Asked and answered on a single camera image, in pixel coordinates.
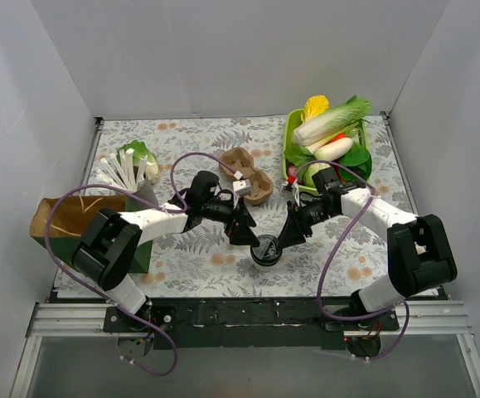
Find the white paper coffee cup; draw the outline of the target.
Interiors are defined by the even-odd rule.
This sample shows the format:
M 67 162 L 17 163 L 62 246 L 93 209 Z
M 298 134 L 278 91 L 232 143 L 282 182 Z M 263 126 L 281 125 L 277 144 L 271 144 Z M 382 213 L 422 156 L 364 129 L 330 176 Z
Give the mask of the white paper coffee cup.
M 276 261 L 263 261 L 263 260 L 257 260 L 254 259 L 255 267 L 260 270 L 269 270 L 273 268 L 279 260 Z

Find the brown pulp cup carrier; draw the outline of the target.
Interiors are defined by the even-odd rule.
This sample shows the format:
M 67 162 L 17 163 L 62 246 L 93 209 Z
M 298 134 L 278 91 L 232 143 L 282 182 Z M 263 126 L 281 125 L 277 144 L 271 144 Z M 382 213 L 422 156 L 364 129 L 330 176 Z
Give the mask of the brown pulp cup carrier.
M 252 186 L 252 192 L 245 201 L 250 205 L 260 205 L 267 201 L 274 190 L 274 184 L 269 176 L 255 166 L 254 158 L 243 148 L 235 147 L 221 155 L 221 161 L 242 173 Z

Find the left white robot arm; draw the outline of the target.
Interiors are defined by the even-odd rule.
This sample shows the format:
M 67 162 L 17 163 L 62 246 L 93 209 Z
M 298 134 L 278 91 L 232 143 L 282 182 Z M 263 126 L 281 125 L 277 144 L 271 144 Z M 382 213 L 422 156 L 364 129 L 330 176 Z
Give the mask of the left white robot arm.
M 107 298 L 121 305 L 122 321 L 135 332 L 151 320 L 144 304 L 147 297 L 129 276 L 137 248 L 164 235 L 181 234 L 205 219 L 220 222 L 231 245 L 259 246 L 252 231 L 256 223 L 244 197 L 252 191 L 251 182 L 238 178 L 231 190 L 220 191 L 219 178 L 200 171 L 189 188 L 158 209 L 115 212 L 102 208 L 81 236 L 71 258 L 75 269 L 99 286 Z

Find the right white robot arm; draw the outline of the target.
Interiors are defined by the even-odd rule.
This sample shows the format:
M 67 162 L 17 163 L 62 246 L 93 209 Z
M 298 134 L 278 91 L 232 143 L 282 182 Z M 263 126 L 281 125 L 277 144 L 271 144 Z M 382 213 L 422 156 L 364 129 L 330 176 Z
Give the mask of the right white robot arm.
M 457 278 L 444 224 L 437 216 L 402 211 L 375 196 L 364 182 L 341 181 L 333 168 L 315 173 L 313 182 L 320 196 L 304 206 L 289 202 L 279 236 L 259 238 L 260 252 L 252 255 L 258 266 L 275 265 L 284 249 L 305 243 L 313 226 L 335 216 L 361 223 L 387 244 L 387 273 L 354 292 L 347 308 L 324 316 L 365 330 L 394 305 Z

